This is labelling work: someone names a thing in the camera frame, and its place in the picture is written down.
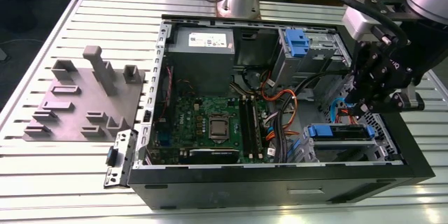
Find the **motherboard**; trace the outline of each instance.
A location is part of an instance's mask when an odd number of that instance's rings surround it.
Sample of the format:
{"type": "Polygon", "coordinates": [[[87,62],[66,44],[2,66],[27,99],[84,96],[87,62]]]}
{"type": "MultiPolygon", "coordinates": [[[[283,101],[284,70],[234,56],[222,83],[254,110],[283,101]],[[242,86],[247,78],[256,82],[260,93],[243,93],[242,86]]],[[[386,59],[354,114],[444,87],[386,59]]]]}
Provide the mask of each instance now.
{"type": "Polygon", "coordinates": [[[260,125],[267,104],[254,97],[179,97],[170,127],[159,129],[152,164],[266,163],[260,125]]]}

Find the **floor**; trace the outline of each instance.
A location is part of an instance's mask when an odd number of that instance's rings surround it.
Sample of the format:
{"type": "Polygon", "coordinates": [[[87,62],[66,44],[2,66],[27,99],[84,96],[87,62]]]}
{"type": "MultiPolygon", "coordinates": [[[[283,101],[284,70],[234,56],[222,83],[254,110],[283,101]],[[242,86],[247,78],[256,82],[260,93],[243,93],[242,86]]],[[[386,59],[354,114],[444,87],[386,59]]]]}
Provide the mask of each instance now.
{"type": "MultiPolygon", "coordinates": [[[[0,110],[4,107],[8,98],[19,84],[22,77],[28,69],[28,66],[39,52],[43,41],[60,18],[60,15],[71,0],[35,0],[28,2],[28,6],[38,19],[36,27],[23,33],[14,33],[0,28],[0,49],[8,55],[6,61],[0,61],[0,110]]],[[[435,71],[443,83],[448,85],[448,71],[444,71],[448,66],[448,60],[440,64],[435,71]]]]}

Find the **green circuit board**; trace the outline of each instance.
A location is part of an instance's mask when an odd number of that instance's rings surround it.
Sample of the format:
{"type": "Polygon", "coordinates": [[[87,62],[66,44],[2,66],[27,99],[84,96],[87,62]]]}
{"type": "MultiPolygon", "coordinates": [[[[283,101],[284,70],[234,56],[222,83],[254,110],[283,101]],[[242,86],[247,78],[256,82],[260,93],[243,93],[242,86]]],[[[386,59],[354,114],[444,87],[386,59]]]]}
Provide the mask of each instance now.
{"type": "MultiPolygon", "coordinates": [[[[266,111],[267,104],[258,101],[255,107],[259,113],[266,111]]],[[[172,121],[172,131],[168,139],[160,139],[162,143],[158,147],[158,158],[162,164],[178,164],[179,156],[183,150],[210,148],[223,150],[240,151],[240,163],[266,163],[263,156],[244,155],[244,140],[240,122],[240,103],[238,98],[220,97],[182,97],[178,98],[175,104],[175,113],[172,121]],[[224,141],[214,141],[210,136],[210,120],[222,118],[228,120],[228,139],[224,141]]],[[[258,125],[258,150],[264,153],[262,141],[264,141],[264,133],[258,125]]]]}

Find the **ram slot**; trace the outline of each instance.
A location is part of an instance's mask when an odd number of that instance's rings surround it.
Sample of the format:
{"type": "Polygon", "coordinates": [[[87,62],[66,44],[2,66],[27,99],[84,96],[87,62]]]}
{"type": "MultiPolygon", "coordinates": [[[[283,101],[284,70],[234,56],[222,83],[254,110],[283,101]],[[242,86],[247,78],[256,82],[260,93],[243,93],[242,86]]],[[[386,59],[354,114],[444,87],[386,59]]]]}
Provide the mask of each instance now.
{"type": "Polygon", "coordinates": [[[256,137],[256,154],[258,158],[263,158],[263,151],[262,151],[262,129],[260,129],[260,114],[259,114],[259,104],[256,99],[252,97],[252,103],[254,103],[254,122],[255,122],[255,137],[256,137]]]}
{"type": "Polygon", "coordinates": [[[243,137],[243,154],[246,157],[252,155],[252,145],[250,141],[250,119],[248,119],[248,111],[247,111],[247,100],[246,97],[240,99],[240,125],[242,125],[242,137],[243,137]]]}
{"type": "Polygon", "coordinates": [[[256,112],[252,100],[246,103],[246,110],[248,115],[248,131],[250,131],[250,142],[251,142],[251,153],[254,157],[259,156],[259,145],[258,145],[258,127],[256,127],[256,112]]]}

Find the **cpu socket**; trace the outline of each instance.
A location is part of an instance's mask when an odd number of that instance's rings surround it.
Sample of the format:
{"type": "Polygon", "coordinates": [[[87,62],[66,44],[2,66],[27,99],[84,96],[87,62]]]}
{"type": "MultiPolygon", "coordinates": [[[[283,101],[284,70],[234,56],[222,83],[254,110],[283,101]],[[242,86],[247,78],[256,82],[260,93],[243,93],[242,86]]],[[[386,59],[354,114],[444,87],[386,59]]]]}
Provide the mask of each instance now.
{"type": "Polygon", "coordinates": [[[230,118],[208,118],[208,138],[222,144],[230,139],[230,118]]]}

